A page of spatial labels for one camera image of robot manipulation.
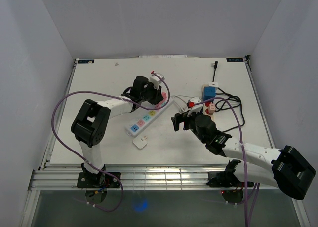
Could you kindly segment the white multicolour power strip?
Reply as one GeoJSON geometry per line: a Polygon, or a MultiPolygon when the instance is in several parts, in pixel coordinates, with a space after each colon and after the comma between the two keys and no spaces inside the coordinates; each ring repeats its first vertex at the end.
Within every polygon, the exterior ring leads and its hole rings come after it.
{"type": "Polygon", "coordinates": [[[126,134],[132,137],[138,136],[144,131],[155,119],[157,119],[167,108],[172,104],[172,100],[168,100],[168,95],[162,92],[163,101],[157,105],[151,105],[150,108],[154,110],[142,109],[140,114],[130,120],[125,125],[126,134]]]}

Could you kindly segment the blue cube socket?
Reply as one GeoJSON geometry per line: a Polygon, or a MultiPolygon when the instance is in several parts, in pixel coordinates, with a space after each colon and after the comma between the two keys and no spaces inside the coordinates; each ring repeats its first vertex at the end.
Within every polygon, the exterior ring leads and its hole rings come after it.
{"type": "Polygon", "coordinates": [[[206,101],[208,99],[214,98],[216,96],[216,87],[204,86],[202,89],[202,100],[206,101]]]}

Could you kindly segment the white usb charger plug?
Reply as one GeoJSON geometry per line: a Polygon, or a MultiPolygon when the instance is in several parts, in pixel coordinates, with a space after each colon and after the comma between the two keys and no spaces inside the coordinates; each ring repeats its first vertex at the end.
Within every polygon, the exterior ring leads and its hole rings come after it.
{"type": "Polygon", "coordinates": [[[217,82],[209,82],[208,86],[210,86],[210,87],[219,87],[217,82]]]}

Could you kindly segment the small white plug adapter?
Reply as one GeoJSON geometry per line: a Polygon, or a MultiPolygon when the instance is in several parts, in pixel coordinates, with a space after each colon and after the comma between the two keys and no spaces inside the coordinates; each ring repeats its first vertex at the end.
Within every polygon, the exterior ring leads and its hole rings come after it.
{"type": "Polygon", "coordinates": [[[132,143],[137,149],[142,150],[148,144],[147,139],[147,135],[138,135],[132,140],[132,143]]]}

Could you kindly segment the beige red power strip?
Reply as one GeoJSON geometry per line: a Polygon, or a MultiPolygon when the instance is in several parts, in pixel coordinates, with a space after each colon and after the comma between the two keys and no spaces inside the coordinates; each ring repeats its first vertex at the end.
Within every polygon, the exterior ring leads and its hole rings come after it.
{"type": "Polygon", "coordinates": [[[216,96],[216,87],[212,83],[204,84],[202,86],[202,101],[204,101],[203,114],[209,116],[213,120],[215,107],[213,101],[209,101],[216,96]]]}

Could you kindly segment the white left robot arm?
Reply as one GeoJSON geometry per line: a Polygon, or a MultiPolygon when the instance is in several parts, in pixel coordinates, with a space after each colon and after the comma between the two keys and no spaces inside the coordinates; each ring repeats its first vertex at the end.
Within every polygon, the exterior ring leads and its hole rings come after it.
{"type": "Polygon", "coordinates": [[[162,74],[153,73],[150,78],[137,76],[131,87],[126,88],[118,99],[103,102],[87,99],[80,108],[72,125],[71,132],[79,142],[83,157],[81,168],[84,177],[94,187],[105,182],[105,164],[101,158],[100,142],[102,141],[109,119],[121,114],[131,113],[143,102],[158,105],[164,101],[161,83],[162,74]]]}

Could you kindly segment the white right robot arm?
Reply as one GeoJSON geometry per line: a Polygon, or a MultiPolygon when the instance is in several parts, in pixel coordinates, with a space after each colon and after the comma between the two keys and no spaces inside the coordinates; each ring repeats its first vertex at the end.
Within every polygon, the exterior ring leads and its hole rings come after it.
{"type": "Polygon", "coordinates": [[[211,118],[201,113],[177,113],[171,120],[175,131],[183,124],[184,130],[191,130],[210,153],[230,159],[224,171],[209,179],[210,187],[239,187],[244,182],[251,187],[259,183],[303,200],[316,175],[315,169],[292,146],[272,149],[242,144],[218,130],[211,118]]]}

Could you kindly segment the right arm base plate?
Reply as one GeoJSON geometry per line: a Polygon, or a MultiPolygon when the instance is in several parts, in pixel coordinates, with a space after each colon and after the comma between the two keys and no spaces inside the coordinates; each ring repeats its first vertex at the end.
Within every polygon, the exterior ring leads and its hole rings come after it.
{"type": "Polygon", "coordinates": [[[239,181],[233,173],[229,172],[208,172],[208,182],[206,183],[209,187],[224,187],[224,188],[239,188],[244,187],[243,181],[239,181]]]}

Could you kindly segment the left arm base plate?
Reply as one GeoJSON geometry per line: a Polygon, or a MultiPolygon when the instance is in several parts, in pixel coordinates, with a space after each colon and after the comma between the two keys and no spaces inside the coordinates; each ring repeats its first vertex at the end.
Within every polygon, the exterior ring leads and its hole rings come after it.
{"type": "Polygon", "coordinates": [[[91,174],[81,172],[78,175],[77,188],[119,188],[119,181],[113,176],[104,173],[91,174]]]}

